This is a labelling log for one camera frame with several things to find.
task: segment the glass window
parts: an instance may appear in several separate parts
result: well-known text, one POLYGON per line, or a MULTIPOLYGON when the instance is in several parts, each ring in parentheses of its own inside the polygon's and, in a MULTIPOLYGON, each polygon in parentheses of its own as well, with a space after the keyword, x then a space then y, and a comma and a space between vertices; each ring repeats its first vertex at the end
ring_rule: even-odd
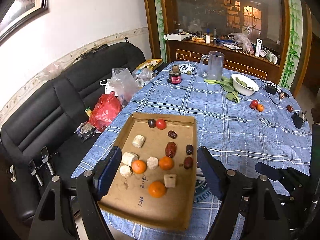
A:
POLYGON ((266 46, 276 46, 281 36, 281 0, 177 0, 177 11, 186 31, 245 33, 253 42, 263 39, 266 46))

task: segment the jar with red label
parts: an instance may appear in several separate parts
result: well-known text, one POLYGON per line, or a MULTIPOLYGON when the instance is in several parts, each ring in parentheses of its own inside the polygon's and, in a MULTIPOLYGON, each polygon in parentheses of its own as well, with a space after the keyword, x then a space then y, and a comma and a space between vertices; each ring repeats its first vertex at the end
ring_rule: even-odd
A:
POLYGON ((173 85, 178 85, 181 83, 181 72, 178 65, 174 65, 172 67, 172 70, 169 72, 169 78, 167 81, 168 83, 171 83, 173 85))

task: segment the mandarin orange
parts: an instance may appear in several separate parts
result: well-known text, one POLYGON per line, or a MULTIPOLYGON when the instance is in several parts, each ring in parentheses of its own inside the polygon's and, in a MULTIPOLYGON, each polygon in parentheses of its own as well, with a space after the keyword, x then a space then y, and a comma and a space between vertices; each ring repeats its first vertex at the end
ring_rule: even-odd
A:
POLYGON ((154 181, 150 184, 148 191, 152 197, 159 198, 165 194, 167 189, 165 188, 165 185, 162 182, 154 181))
POLYGON ((174 166, 174 161, 172 158, 170 157, 162 157, 160 160, 159 160, 159 166, 161 169, 165 170, 165 171, 168 171, 168 170, 171 170, 174 166))
POLYGON ((133 172, 141 174, 147 170, 147 165, 144 161, 136 160, 133 163, 131 163, 131 168, 133 172))

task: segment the metal clamp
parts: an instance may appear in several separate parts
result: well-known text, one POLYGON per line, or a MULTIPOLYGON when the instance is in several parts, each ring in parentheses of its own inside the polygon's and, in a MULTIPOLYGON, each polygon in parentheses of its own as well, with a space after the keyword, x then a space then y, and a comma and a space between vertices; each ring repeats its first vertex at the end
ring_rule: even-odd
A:
POLYGON ((40 186, 42 187, 44 184, 43 184, 43 182, 42 182, 39 174, 37 174, 37 169, 38 169, 38 167, 36 167, 36 164, 35 164, 34 160, 31 160, 31 161, 29 162, 29 168, 30 168, 30 170, 31 170, 31 175, 32 175, 32 176, 35 176, 35 177, 37 178, 38 183, 39 183, 40 186))
POLYGON ((16 177, 16 172, 14 170, 13 165, 10 166, 10 173, 12 174, 12 178, 11 178, 12 182, 15 182, 17 180, 17 177, 16 177))
POLYGON ((50 154, 49 154, 48 149, 47 149, 46 146, 44 146, 41 149, 41 155, 42 155, 42 163, 43 164, 47 164, 47 167, 48 167, 48 169, 50 171, 51 176, 54 175, 54 170, 52 168, 51 163, 49 162, 50 154))

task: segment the black leather sofa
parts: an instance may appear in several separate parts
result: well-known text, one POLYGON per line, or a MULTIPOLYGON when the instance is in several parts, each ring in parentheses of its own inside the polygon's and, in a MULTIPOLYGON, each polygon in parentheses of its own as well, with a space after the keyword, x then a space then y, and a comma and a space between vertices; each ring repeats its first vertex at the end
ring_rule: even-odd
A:
POLYGON ((42 163, 40 150, 46 146, 56 175, 70 178, 90 150, 99 134, 81 142, 75 133, 94 109, 104 86, 99 82, 111 78, 112 68, 128 68, 131 72, 145 61, 142 51, 128 42, 103 46, 95 53, 68 67, 58 77, 47 81, 32 94, 1 128, 1 150, 15 166, 17 180, 11 182, 11 194, 17 216, 31 225, 33 215, 45 187, 51 179, 46 166, 38 173, 44 181, 40 187, 28 169, 30 160, 42 163))

